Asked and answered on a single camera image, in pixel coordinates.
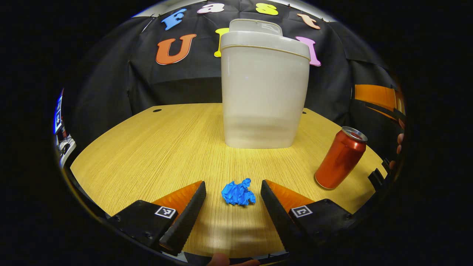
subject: soda can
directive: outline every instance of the soda can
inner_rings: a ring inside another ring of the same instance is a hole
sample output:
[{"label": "soda can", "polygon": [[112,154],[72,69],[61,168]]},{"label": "soda can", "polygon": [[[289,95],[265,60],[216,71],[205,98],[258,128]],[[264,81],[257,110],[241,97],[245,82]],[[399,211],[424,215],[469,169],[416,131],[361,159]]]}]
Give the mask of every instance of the soda can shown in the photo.
[{"label": "soda can", "polygon": [[334,189],[348,176],[366,150],[368,138],[360,131],[343,126],[333,140],[315,180],[327,189]]}]

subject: table surface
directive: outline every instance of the table surface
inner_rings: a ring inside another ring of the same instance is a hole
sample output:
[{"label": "table surface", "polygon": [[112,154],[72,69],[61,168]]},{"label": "table surface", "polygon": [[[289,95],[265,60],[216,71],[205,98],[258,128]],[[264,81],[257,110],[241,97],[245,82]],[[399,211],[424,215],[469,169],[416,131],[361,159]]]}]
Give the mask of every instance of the table surface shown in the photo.
[{"label": "table surface", "polygon": [[[329,198],[354,213],[375,192],[368,175],[382,160],[367,147],[334,190],[314,181],[341,127],[304,108],[294,143],[284,149],[235,149],[223,141],[222,104],[154,106],[113,127],[74,160],[85,192],[109,215],[136,200],[153,202],[204,180],[207,197],[183,251],[211,256],[260,256],[284,250],[260,195],[271,180],[314,201]],[[250,178],[256,204],[226,204],[223,187]]]}]

